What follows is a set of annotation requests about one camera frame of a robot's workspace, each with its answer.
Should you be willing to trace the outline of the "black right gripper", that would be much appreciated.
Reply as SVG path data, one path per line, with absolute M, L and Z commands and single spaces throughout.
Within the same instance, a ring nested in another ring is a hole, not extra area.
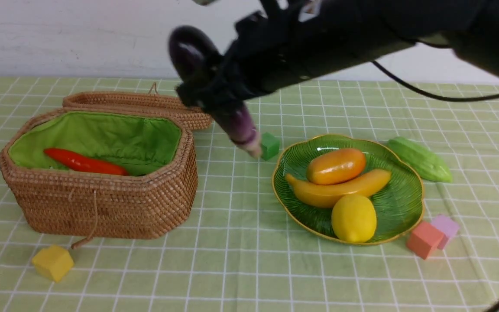
M 241 100 L 319 77 L 319 9 L 265 9 L 236 23 L 238 38 L 221 63 L 221 81 L 185 81 L 176 93 L 187 108 L 234 115 Z

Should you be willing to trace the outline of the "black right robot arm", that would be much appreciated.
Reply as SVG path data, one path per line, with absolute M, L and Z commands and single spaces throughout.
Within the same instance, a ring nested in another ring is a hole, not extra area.
M 207 112 L 261 97 L 442 37 L 460 59 L 499 77 L 499 0 L 262 1 L 236 25 L 222 55 L 206 34 L 179 26 L 169 56 L 185 105 Z

